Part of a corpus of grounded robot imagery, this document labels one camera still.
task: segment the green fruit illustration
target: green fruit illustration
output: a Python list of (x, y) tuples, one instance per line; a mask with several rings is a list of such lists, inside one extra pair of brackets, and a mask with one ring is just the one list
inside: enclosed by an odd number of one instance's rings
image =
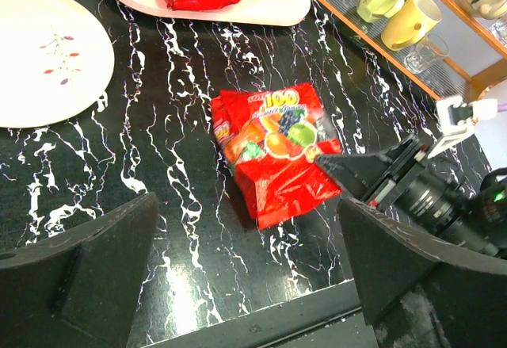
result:
[(315, 142), (315, 132), (305, 124), (295, 124), (288, 130), (288, 138), (305, 148)]

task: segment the mug handle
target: mug handle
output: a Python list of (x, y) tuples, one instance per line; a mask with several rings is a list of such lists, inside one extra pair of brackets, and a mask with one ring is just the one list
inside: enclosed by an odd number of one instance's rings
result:
[(419, 29), (417, 30), (417, 33), (414, 36), (412, 36), (408, 40), (394, 43), (392, 49), (395, 51), (399, 51), (404, 47), (408, 47), (409, 45), (415, 44), (428, 32), (428, 27), (424, 23), (417, 23), (414, 27), (417, 27), (417, 25), (419, 25)]
[(396, 0), (396, 3), (384, 15), (380, 16), (392, 17), (394, 14), (396, 14), (399, 10), (402, 9), (404, 4), (405, 0)]

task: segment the clear glass cup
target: clear glass cup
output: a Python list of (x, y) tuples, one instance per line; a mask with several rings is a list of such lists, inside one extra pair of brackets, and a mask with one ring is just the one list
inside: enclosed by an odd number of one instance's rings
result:
[(434, 63), (449, 56), (449, 47), (444, 39), (434, 33), (425, 35), (415, 49), (403, 60), (406, 69), (412, 73), (421, 73)]
[(491, 33), (503, 44), (507, 44), (507, 14), (498, 18), (493, 23)]

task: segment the marble surface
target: marble surface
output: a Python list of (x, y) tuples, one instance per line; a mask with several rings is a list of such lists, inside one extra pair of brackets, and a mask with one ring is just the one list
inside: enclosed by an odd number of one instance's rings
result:
[[(132, 348), (351, 281), (336, 199), (265, 231), (248, 220), (211, 133), (210, 98), (221, 89), (310, 81), (349, 154), (388, 147), (411, 132), (432, 143), (439, 135), (432, 100), (350, 39), (317, 2), (300, 25), (272, 28), (76, 1), (108, 31), (115, 72), (107, 96), (66, 122), (0, 129), (0, 252), (155, 191), (161, 216)], [(477, 140), (448, 157), (450, 175), (464, 173), (464, 190), (473, 193), (489, 168)]]

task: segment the wooden frame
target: wooden frame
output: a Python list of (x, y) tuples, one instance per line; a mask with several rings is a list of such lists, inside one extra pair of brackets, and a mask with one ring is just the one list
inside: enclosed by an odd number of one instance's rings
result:
[[(371, 37), (366, 35), (361, 29), (356, 27), (347, 17), (336, 10), (328, 1), (319, 0), (324, 6), (326, 6), (331, 12), (333, 12), (341, 21), (347, 24), (355, 33), (361, 38), (368, 42), (378, 53), (389, 60), (395, 65), (400, 71), (402, 71), (407, 77), (418, 84), (424, 91), (435, 99), (440, 99), (440, 96), (433, 90), (428, 88), (417, 76), (410, 73), (400, 62), (398, 62), (383, 46), (377, 44)], [(444, 61), (450, 68), (458, 73), (467, 83), (466, 93), (463, 94), (469, 100), (475, 100), (483, 95), (486, 88), (501, 81), (507, 77), (507, 47), (498, 41), (487, 29), (485, 29), (480, 23), (478, 23), (473, 17), (468, 15), (455, 0), (441, 0), (452, 12), (456, 14), (466, 25), (474, 30), (489, 46), (492, 47), (502, 58), (498, 63), (493, 64), (491, 67), (486, 68), (483, 72), (471, 77), (458, 63), (450, 58), (446, 58)]]

